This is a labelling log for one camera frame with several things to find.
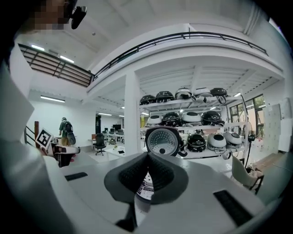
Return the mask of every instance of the green jacket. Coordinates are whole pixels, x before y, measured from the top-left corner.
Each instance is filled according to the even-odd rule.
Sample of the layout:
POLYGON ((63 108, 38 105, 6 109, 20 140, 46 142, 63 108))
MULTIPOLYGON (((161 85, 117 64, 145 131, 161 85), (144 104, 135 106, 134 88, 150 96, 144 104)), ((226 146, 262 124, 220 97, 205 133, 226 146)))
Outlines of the green jacket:
POLYGON ((62 137, 67 137, 68 133, 65 131, 66 122, 61 122, 59 130, 62 131, 62 137))

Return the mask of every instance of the backpack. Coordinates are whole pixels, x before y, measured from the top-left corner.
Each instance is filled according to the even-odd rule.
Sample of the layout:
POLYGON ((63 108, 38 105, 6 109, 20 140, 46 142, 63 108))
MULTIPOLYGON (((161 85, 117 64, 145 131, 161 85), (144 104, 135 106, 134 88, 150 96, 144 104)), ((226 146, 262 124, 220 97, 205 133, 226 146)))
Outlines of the backpack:
POLYGON ((67 121, 66 124, 65 124, 65 131, 67 133, 72 133, 73 132, 73 127, 72 127, 72 125, 71 125, 71 123, 69 121, 67 121))

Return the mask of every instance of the computer monitor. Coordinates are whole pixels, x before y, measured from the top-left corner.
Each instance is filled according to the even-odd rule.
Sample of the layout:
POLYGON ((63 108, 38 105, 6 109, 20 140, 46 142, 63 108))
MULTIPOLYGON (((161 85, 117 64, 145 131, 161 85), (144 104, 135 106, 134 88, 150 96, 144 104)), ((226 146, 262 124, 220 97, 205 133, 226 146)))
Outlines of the computer monitor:
POLYGON ((118 129, 121 129, 121 124, 114 124, 113 128, 117 131, 118 129))

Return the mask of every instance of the black railing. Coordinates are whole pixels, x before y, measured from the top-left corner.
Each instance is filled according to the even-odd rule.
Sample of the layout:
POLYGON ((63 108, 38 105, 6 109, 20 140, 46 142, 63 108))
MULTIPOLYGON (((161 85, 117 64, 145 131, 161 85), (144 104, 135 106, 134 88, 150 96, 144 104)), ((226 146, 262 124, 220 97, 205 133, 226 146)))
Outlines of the black railing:
POLYGON ((18 45, 28 64, 36 71, 44 72, 84 87, 88 87, 93 79, 94 75, 90 71, 66 62, 57 56, 26 45, 18 45))
POLYGON ((31 146, 33 146, 31 143, 29 143, 28 141, 27 141, 27 137, 29 137, 33 142, 35 142, 35 133, 28 127, 28 126, 26 126, 25 128, 24 128, 24 143, 25 144, 30 144, 31 146), (31 137, 28 133, 27 133, 27 129, 33 134, 33 137, 31 137))
POLYGON ((221 39, 224 41, 233 41, 233 42, 247 45, 250 48, 257 49, 257 50, 263 52, 264 54, 268 55, 266 53, 266 50, 259 47, 258 45, 255 45, 251 42, 248 42, 248 41, 243 40, 241 38, 233 37, 230 35, 214 33, 214 32, 179 32, 179 33, 174 33, 174 34, 170 34, 170 35, 166 35, 166 36, 162 36, 162 37, 157 37, 155 39, 146 41, 142 44, 139 44, 139 45, 125 51, 124 53, 122 53, 118 57, 114 58, 109 63, 107 63, 105 66, 103 66, 95 74, 95 77, 93 80, 95 80, 102 72, 108 70, 109 68, 115 66, 117 63, 121 62, 123 59, 128 58, 129 56, 131 56, 139 51, 142 51, 144 49, 147 49, 147 48, 150 48, 150 47, 153 47, 153 46, 165 43, 165 42, 176 41, 176 40, 185 40, 185 39, 191 39, 191 38, 214 38, 214 39, 221 39))

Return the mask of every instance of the shelf rack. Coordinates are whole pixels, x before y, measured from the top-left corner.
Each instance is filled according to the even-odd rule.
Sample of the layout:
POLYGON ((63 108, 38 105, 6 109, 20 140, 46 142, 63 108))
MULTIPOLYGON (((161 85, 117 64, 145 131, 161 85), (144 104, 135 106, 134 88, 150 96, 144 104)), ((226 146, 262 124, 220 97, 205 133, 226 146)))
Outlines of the shelf rack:
MULTIPOLYGON (((216 97, 207 97, 207 102, 203 102, 201 100, 174 100, 174 101, 167 101, 167 102, 157 102, 157 103, 151 103, 147 105, 141 105, 139 106, 140 109, 143 109, 144 111, 149 111, 149 114, 152 115, 152 113, 156 112, 172 112, 172 111, 179 111, 179 110, 196 110, 196 111, 208 111, 212 107, 217 107, 217 110, 222 110, 222 108, 227 108, 227 105, 236 101, 241 100, 243 105, 245 106, 245 103, 243 102, 243 99, 241 96, 238 97, 226 97, 226 103, 221 104, 219 103, 218 99, 216 97)), ((216 126, 193 126, 193 127, 177 127, 178 130, 200 130, 200 129, 219 129, 219 128, 228 128, 228 127, 235 127, 235 126, 244 126, 248 125, 248 116, 247 113, 244 111, 244 117, 245 122, 233 122, 233 123, 225 123, 224 126, 216 125, 216 126)), ((248 150, 248 130, 245 128, 245 140, 244 145, 239 149, 227 149, 226 153, 229 152, 238 152, 243 151, 243 157, 245 157, 246 152, 248 150)), ((210 158, 210 157, 217 157, 221 156, 221 153, 216 153, 215 151, 209 150, 206 148, 203 152, 190 152, 188 151, 188 155, 186 157, 180 157, 177 155, 177 157, 180 157, 182 159, 203 159, 203 158, 210 158)))

